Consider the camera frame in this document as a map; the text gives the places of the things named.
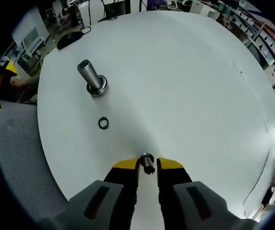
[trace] office chair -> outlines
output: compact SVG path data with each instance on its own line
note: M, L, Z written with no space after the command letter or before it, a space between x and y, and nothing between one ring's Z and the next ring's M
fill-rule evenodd
M177 10L178 9L177 0L166 0L166 6L170 10Z
M0 166L22 206L34 219L60 213L68 201L46 161L35 105L0 101Z

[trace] bolt thread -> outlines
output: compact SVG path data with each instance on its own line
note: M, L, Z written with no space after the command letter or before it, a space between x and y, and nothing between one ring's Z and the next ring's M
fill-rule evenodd
M82 61L78 65L78 71L92 89L96 90L100 88L101 79L89 60Z

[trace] table surface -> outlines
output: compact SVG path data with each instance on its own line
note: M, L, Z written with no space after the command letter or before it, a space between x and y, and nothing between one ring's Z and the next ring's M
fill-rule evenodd
M107 95L88 94L77 71L84 59L106 76ZM96 24L44 59L37 110L67 199L144 152L179 161L239 217L256 209L271 181L258 182L268 153L275 157L274 91L249 50L211 18L151 11ZM107 130L97 125L103 116ZM163 229L156 175L141 171L137 195L132 229Z

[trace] metal cylinder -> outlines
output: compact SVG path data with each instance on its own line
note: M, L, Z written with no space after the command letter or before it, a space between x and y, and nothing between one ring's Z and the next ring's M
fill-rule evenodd
M153 166L154 158L150 153L144 153L140 157L140 161L146 174L151 175L155 172L155 168Z
M101 79L89 60L84 60L78 64L78 71L92 90L97 90L101 87Z

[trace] metal pin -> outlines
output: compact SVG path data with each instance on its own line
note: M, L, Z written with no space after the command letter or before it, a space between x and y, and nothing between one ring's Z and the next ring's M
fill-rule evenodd
M79 73L87 82L87 91L94 97L104 95L108 81L103 75L98 75L89 60L84 60L77 67Z
M153 166L154 157L150 153L144 153L140 157L140 162L146 174L151 175L155 172L155 168Z

